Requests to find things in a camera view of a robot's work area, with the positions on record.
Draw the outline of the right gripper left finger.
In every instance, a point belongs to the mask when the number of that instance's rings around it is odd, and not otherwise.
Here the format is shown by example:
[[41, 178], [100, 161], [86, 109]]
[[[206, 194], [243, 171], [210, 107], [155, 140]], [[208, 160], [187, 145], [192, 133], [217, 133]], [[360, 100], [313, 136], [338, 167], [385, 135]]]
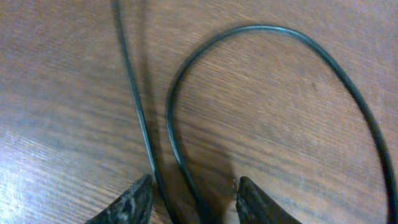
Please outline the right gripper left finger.
[[144, 174], [85, 224], [147, 224], [153, 204], [153, 178]]

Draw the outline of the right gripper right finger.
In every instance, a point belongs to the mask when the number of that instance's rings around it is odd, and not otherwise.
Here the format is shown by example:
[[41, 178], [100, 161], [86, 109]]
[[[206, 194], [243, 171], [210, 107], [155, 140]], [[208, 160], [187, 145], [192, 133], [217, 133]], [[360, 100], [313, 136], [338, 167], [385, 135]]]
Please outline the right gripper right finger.
[[239, 179], [236, 210], [240, 224], [301, 224], [246, 176]]

